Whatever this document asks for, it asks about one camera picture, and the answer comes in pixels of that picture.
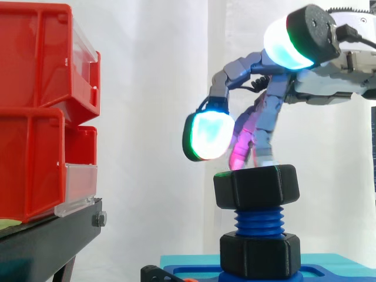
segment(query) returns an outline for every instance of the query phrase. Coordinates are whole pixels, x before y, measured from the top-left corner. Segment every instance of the white backdrop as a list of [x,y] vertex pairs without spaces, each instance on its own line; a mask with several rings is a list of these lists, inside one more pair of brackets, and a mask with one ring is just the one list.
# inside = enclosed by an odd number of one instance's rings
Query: white backdrop
[[[209,17],[209,75],[240,56],[263,48],[270,23],[309,3],[327,9],[368,9],[368,0],[213,1],[222,14]],[[230,94],[237,117],[257,95]],[[333,106],[284,105],[272,144],[281,164],[297,169],[301,197],[285,206],[285,228],[301,240],[302,253],[338,253],[376,267],[376,214],[372,171],[370,102],[362,97]],[[219,251],[218,239],[234,230],[234,213],[215,205],[213,175],[227,170],[225,157],[206,163],[204,250]]]
[[[77,256],[72,281],[139,281],[140,268],[162,254],[217,253],[219,237],[234,229],[232,212],[217,209],[213,197],[212,177],[226,161],[186,160],[184,120],[207,95],[208,76],[260,50],[267,25],[308,1],[41,2],[71,5],[102,54],[102,112],[89,124],[98,128],[98,196],[108,224]],[[232,115],[254,98],[233,93]],[[370,134],[362,99],[283,107],[273,145],[278,160],[298,171],[301,199],[285,215],[302,251],[376,266]]]

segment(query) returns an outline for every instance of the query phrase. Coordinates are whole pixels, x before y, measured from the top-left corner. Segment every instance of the black hex nut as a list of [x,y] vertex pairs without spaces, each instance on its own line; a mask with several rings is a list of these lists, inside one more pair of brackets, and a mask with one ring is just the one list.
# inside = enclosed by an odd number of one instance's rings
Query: black hex nut
[[284,233],[283,239],[248,238],[235,232],[220,239],[224,271],[246,279],[288,279],[300,269],[300,240]]
[[290,164],[217,173],[214,190],[221,209],[243,211],[281,206],[300,196],[296,170]]

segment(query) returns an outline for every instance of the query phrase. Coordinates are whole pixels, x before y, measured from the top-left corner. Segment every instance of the turquoise platform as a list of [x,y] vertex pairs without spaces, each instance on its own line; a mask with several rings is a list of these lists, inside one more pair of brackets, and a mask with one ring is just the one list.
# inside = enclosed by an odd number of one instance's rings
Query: turquoise platform
[[[338,254],[302,254],[302,264],[316,264],[326,270],[344,277],[376,277],[376,270],[370,269],[352,260],[341,257]],[[189,266],[189,265],[211,265],[220,264],[219,255],[198,255],[198,256],[162,256],[160,267],[167,266]],[[179,278],[207,279],[217,277],[219,272],[211,273],[176,273]],[[313,273],[303,272],[304,277],[316,277]]]

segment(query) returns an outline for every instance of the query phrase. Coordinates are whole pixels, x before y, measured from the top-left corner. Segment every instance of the gear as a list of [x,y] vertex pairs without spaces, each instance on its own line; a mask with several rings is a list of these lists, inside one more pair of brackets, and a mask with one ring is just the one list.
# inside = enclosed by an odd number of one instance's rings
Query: gear
[[330,8],[327,10],[329,14],[331,13],[339,13],[339,12],[353,12],[353,13],[363,13],[363,14],[371,14],[373,13],[369,10],[359,10],[359,9],[354,9],[350,7],[341,7],[341,8]]

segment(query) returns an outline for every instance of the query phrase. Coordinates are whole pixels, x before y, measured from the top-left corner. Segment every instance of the robotic hand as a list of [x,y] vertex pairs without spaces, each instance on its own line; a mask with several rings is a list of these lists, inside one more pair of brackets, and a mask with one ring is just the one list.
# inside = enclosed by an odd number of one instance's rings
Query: robotic hand
[[[256,167],[274,165],[270,140],[284,102],[329,105],[350,100],[353,93],[376,99],[374,22],[376,16],[366,11],[308,5],[272,23],[264,50],[230,62],[214,75],[209,97],[187,118],[186,156],[214,159],[231,143],[231,170],[243,168],[250,155]],[[253,88],[242,86],[251,74],[264,76]],[[237,88],[266,91],[234,123],[228,99]]]

